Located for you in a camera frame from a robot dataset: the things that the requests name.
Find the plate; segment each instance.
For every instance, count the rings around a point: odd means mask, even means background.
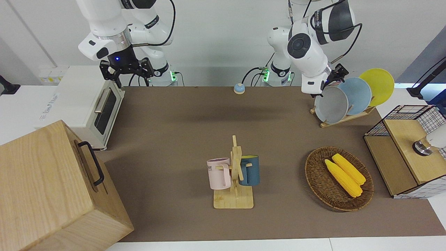
[[[372,90],[374,98],[370,102],[370,106],[377,106],[386,102],[395,88],[395,81],[392,75],[384,69],[373,68],[367,70],[359,78],[367,82]]]
[[[347,115],[355,115],[363,112],[372,99],[372,91],[364,80],[360,78],[349,78],[344,83],[340,83],[341,89],[348,99],[348,105],[353,107],[347,112]]]
[[[364,175],[366,181],[361,185],[363,190],[361,196],[352,198],[328,171],[324,160],[331,159],[337,153]],[[315,195],[334,209],[355,211],[367,206],[372,200],[374,193],[372,176],[357,157],[341,148],[324,146],[312,151],[305,162],[305,176]]]
[[[345,93],[335,86],[327,86],[322,91],[322,95],[323,97],[317,96],[314,101],[317,117],[327,124],[341,121],[348,110],[348,99]]]

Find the corn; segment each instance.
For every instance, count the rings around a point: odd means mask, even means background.
[[[358,185],[364,185],[365,177],[356,169],[348,160],[346,160],[339,153],[331,157],[333,162],[335,162],[344,172],[346,172]]]
[[[362,194],[361,187],[342,170],[338,165],[326,159],[325,164],[327,165],[328,171],[333,175],[337,182],[342,186],[342,188],[347,191],[350,196],[356,198]]]

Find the green indicator light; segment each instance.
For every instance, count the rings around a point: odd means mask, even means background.
[[[170,71],[170,78],[172,79],[172,82],[177,81],[177,75],[175,73],[173,73],[172,71]]]
[[[269,70],[266,69],[266,72],[263,74],[263,82],[268,82],[269,80]]]

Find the pink mug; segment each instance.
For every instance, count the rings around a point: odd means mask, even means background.
[[[207,161],[207,173],[211,189],[221,190],[231,187],[230,164],[229,158],[216,158]]]

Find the woven basket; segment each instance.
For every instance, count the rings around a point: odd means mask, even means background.
[[[324,160],[331,160],[337,153],[364,175],[366,182],[361,185],[361,196],[352,198],[328,171]],[[341,148],[325,146],[311,152],[305,162],[305,176],[311,190],[322,202],[341,211],[359,210],[367,206],[373,196],[373,181],[367,168],[353,154]]]

